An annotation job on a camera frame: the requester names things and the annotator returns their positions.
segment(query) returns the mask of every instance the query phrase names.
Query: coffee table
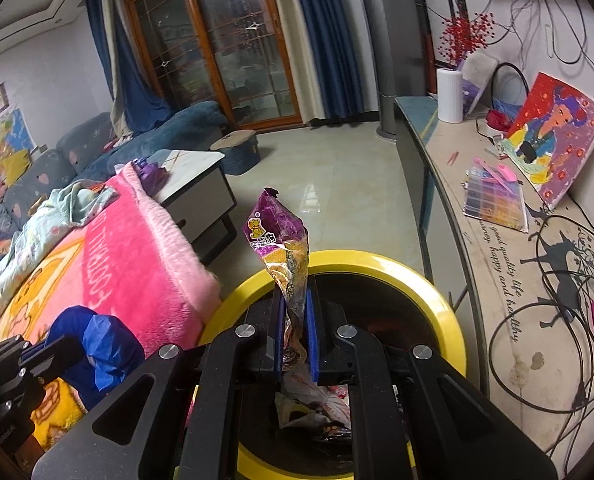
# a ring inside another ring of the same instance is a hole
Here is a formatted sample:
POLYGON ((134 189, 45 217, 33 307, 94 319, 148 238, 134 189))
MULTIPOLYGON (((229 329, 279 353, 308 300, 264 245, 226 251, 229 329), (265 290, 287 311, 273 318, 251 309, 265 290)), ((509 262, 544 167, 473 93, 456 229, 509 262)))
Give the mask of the coffee table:
POLYGON ((155 155, 149 160, 157 160, 169 175, 153 198, 170 213, 202 264, 208 265, 237 236, 229 216, 237 201, 219 164, 223 155, 183 150, 155 155))

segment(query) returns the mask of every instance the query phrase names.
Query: sofa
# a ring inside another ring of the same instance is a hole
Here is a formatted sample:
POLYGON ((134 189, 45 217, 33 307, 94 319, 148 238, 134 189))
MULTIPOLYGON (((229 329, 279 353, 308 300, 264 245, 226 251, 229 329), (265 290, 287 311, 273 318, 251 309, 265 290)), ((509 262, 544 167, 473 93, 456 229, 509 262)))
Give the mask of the sofa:
POLYGON ((106 181, 116 164, 151 156, 158 150, 207 151, 221 139, 226 117, 214 101, 197 103, 177 112, 158 128, 104 152, 115 139, 110 114, 104 113, 65 134, 55 149, 47 150, 6 191, 0 203, 0 231, 21 230, 30 207, 43 194, 61 189, 74 180, 106 181))

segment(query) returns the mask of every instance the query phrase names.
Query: tile floor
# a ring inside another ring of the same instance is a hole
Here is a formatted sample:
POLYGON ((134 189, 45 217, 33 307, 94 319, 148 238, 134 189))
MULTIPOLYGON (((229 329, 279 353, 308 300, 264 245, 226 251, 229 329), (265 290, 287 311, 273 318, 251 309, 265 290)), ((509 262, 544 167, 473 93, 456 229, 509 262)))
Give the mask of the tile floor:
MULTIPOLYGON (((262 160, 229 176, 237 207, 235 227, 248 219, 264 187, 301 217, 312 251, 356 249, 422 270, 421 252, 404 174, 392 142, 375 134, 377 123, 301 128, 259 135, 262 160)), ((225 298, 263 269, 240 232, 210 264, 225 298)))

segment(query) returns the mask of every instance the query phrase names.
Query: silver screw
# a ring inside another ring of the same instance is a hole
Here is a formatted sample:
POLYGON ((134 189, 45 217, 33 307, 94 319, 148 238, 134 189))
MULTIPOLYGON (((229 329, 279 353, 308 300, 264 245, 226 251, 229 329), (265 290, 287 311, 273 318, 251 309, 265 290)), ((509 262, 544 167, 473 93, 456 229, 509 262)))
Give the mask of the silver screw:
POLYGON ((235 329, 235 334, 237 334, 238 337, 251 337, 255 335, 255 327, 251 324, 244 323, 235 329))
POLYGON ((413 348, 413 355, 417 359, 430 359, 433 355, 433 351, 426 345, 417 345, 413 348))
POLYGON ((357 329, 352 325, 342 325, 337 329, 337 335, 344 339, 351 339, 357 335, 357 329))
POLYGON ((165 345, 159 349, 159 357, 162 359, 172 359, 179 355, 179 346, 177 345, 165 345))

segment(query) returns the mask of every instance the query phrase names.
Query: table drawer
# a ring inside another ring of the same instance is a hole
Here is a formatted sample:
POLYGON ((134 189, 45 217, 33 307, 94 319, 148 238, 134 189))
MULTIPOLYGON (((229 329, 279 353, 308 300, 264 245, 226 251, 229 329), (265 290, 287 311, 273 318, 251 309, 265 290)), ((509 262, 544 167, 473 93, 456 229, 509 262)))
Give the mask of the table drawer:
POLYGON ((192 242, 234 205, 226 179, 215 168, 167 205, 166 210, 192 242))

